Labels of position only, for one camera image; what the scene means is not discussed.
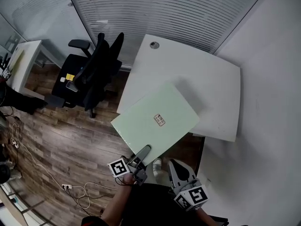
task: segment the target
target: white table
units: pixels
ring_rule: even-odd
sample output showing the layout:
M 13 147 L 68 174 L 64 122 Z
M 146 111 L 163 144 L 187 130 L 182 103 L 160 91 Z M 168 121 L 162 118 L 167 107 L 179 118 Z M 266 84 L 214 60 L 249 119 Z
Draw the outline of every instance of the white table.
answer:
M 150 43 L 158 42 L 152 49 Z M 145 35 L 117 112 L 122 114 L 165 81 L 171 81 L 198 114 L 190 131 L 235 141 L 240 105 L 240 68 L 197 48 Z
M 15 51 L 17 51 L 17 48 L 23 49 L 24 51 L 17 60 L 7 84 L 16 92 L 44 99 L 44 96 L 25 88 L 26 81 L 38 54 L 42 52 L 42 54 L 44 54 L 51 62 L 59 67 L 62 66 L 57 59 L 44 48 L 42 45 L 42 40 L 20 43 L 17 45 Z

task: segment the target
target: human arm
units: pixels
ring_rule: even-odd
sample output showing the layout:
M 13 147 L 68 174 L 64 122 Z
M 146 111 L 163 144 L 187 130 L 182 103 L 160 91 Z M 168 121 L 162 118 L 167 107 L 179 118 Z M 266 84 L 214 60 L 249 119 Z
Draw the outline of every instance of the human arm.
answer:
M 217 226 L 216 222 L 202 208 L 199 208 L 196 212 L 198 217 L 208 226 Z
M 123 178 L 125 184 L 134 184 L 135 180 L 131 174 Z M 119 186 L 113 199 L 103 212 L 102 220 L 109 226 L 118 226 L 122 220 L 122 213 L 130 196 L 131 186 Z

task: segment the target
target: label sticker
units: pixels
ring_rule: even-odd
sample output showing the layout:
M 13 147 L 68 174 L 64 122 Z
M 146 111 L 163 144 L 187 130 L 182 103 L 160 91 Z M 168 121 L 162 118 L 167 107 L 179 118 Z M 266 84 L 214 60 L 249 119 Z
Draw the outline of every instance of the label sticker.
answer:
M 156 123 L 158 123 L 159 126 L 163 126 L 165 124 L 165 120 L 163 120 L 162 116 L 160 116 L 160 114 L 156 114 L 154 116 L 154 119 L 156 121 Z

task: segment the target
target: office room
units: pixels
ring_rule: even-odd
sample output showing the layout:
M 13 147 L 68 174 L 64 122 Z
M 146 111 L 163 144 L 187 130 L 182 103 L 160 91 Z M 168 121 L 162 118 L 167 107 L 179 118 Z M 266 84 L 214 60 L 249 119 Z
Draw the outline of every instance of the office room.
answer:
M 300 225 L 300 9 L 0 0 L 0 225 Z

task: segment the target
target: electrical outlet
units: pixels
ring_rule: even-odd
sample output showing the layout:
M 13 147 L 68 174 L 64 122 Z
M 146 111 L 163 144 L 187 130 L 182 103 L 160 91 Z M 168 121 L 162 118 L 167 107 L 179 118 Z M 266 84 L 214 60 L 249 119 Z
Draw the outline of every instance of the electrical outlet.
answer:
M 14 145 L 17 149 L 20 147 L 19 144 L 13 138 L 11 138 L 11 144 Z
M 62 188 L 66 191 L 68 189 L 72 189 L 72 185 L 70 184 L 62 184 Z

